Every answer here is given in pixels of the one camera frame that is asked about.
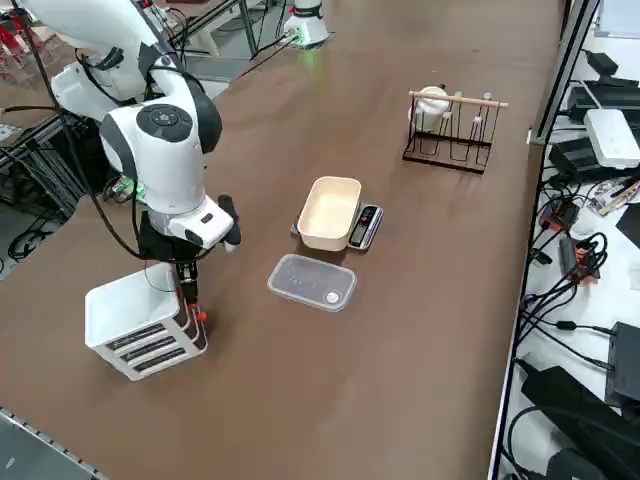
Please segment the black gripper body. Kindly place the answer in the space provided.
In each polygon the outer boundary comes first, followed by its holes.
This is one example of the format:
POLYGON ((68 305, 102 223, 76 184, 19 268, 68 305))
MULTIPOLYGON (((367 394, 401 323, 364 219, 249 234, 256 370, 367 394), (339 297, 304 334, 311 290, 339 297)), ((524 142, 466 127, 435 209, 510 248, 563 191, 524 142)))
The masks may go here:
POLYGON ((166 263, 189 263, 200 254, 199 245, 159 233, 153 227, 148 211, 143 211, 141 214, 138 247, 145 259, 166 263))

